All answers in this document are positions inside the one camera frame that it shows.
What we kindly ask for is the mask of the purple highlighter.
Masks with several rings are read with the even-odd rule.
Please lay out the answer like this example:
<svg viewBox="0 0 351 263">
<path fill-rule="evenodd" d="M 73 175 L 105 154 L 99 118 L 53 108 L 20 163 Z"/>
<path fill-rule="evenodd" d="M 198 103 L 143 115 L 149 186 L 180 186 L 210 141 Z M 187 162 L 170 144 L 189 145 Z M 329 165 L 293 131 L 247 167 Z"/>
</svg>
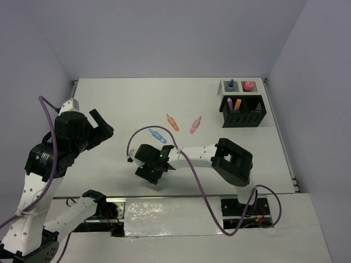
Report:
<svg viewBox="0 0 351 263">
<path fill-rule="evenodd" d="M 227 98 L 227 103 L 228 103 L 229 110 L 233 111 L 234 108 L 233 108 L 233 101 L 232 101 L 232 99 L 231 98 Z"/>
</svg>

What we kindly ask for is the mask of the orange tip grey highlighter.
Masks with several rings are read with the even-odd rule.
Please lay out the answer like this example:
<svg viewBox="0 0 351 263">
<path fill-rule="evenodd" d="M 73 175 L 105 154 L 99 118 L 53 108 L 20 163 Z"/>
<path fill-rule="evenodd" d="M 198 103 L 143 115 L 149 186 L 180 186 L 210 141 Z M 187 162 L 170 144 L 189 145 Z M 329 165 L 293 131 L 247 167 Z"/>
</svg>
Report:
<svg viewBox="0 0 351 263">
<path fill-rule="evenodd" d="M 241 103 L 242 103 L 242 100 L 241 99 L 237 99 L 235 101 L 235 105 L 234 105 L 234 111 L 238 111 L 241 107 Z"/>
</svg>

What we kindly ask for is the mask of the blue cap clear bottle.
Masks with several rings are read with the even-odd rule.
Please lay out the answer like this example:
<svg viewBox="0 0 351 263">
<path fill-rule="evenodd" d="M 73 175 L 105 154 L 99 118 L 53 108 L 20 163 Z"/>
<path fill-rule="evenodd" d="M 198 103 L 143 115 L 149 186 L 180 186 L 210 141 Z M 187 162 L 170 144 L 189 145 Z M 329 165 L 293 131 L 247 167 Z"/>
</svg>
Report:
<svg viewBox="0 0 351 263">
<path fill-rule="evenodd" d="M 234 92 L 235 91 L 235 81 L 233 79 L 230 80 L 230 82 L 228 83 L 228 88 L 227 91 L 228 92 Z"/>
</svg>

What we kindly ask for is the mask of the pink cap glue bottle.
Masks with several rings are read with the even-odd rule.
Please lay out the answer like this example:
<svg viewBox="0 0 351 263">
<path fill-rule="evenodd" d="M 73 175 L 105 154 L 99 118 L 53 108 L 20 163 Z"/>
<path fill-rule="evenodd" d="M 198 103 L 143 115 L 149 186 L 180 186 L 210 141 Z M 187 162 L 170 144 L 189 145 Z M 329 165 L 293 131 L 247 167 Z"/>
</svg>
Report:
<svg viewBox="0 0 351 263">
<path fill-rule="evenodd" d="M 251 92 L 254 88 L 254 81 L 246 81 L 244 84 L 244 91 Z"/>
</svg>

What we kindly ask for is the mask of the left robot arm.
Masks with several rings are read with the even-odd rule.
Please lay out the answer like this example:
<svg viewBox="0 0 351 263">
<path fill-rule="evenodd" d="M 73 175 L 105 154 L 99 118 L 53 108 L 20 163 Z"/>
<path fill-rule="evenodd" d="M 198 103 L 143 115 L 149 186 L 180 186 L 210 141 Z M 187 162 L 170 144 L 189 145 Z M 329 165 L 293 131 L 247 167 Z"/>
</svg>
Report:
<svg viewBox="0 0 351 263">
<path fill-rule="evenodd" d="M 100 219 L 106 215 L 106 196 L 88 190 L 72 207 L 46 222 L 67 169 L 83 151 L 91 150 L 114 134 L 113 127 L 97 110 L 91 110 L 90 115 L 97 127 L 78 111 L 61 113 L 51 122 L 50 133 L 30 151 L 16 219 L 1 240 L 1 259 L 51 262 L 61 241 L 80 223 L 91 216 Z"/>
</svg>

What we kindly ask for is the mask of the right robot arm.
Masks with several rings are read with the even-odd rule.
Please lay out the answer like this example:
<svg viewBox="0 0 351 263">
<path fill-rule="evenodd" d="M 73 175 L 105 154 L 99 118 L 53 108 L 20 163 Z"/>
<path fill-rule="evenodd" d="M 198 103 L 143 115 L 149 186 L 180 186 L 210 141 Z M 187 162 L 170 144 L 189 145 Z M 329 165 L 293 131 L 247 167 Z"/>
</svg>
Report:
<svg viewBox="0 0 351 263">
<path fill-rule="evenodd" d="M 138 166 L 135 175 L 156 185 L 163 173 L 185 167 L 214 169 L 237 192 L 239 210 L 251 214 L 258 207 L 251 182 L 253 155 L 226 138 L 216 144 L 201 147 L 177 148 L 165 145 L 162 149 L 142 144 L 128 151 L 128 161 Z"/>
</svg>

